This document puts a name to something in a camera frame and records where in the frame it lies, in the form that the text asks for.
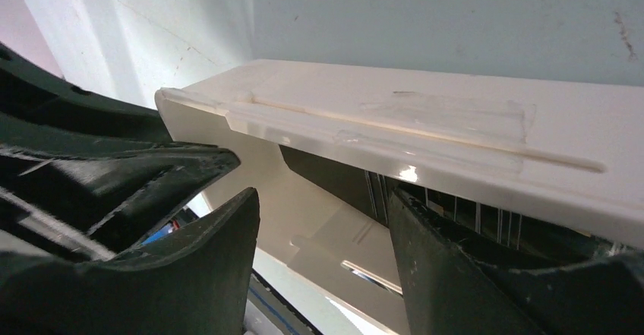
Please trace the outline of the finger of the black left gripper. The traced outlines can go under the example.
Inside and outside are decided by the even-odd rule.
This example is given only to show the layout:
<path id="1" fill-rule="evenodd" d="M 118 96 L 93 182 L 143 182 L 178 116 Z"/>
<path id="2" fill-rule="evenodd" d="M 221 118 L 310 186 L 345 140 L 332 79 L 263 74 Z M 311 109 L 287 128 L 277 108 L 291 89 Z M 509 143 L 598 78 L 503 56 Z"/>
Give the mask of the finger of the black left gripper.
<path id="1" fill-rule="evenodd" d="M 79 134 L 167 143 L 155 109 L 109 98 L 45 71 L 1 44 L 1 114 Z"/>
<path id="2" fill-rule="evenodd" d="M 239 166 L 231 151 L 171 143 L 81 155 L 1 147 L 1 229 L 72 262 L 109 260 Z"/>

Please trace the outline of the white plastic bin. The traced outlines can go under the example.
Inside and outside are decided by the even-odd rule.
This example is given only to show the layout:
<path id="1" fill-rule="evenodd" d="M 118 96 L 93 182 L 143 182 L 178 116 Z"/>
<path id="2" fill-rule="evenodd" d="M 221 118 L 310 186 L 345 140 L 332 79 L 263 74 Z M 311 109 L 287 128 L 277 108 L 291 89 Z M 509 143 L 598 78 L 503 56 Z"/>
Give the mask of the white plastic bin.
<path id="1" fill-rule="evenodd" d="M 293 172 L 282 146 L 643 254 L 641 87 L 256 60 L 154 99 L 176 141 L 238 155 L 211 207 L 255 187 L 258 252 L 390 333 L 413 334 L 389 223 Z"/>

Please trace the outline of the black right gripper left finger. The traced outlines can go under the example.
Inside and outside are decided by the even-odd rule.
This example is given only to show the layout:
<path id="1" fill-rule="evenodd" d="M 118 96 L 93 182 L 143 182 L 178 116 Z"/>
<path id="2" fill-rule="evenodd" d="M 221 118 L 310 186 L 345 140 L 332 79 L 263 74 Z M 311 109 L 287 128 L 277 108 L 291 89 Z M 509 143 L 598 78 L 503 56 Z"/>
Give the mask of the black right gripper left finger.
<path id="1" fill-rule="evenodd" d="M 110 261 L 1 255 L 3 334 L 240 334 L 260 205 L 246 188 Z"/>

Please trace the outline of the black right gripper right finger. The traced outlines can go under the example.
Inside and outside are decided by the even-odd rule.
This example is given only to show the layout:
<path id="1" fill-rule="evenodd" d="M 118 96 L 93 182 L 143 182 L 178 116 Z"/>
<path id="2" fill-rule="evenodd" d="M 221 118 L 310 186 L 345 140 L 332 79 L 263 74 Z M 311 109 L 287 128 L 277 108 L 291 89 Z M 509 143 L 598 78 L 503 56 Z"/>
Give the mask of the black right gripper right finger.
<path id="1" fill-rule="evenodd" d="M 575 264 L 520 253 L 390 195 L 389 228 L 413 334 L 641 334 L 643 254 Z"/>

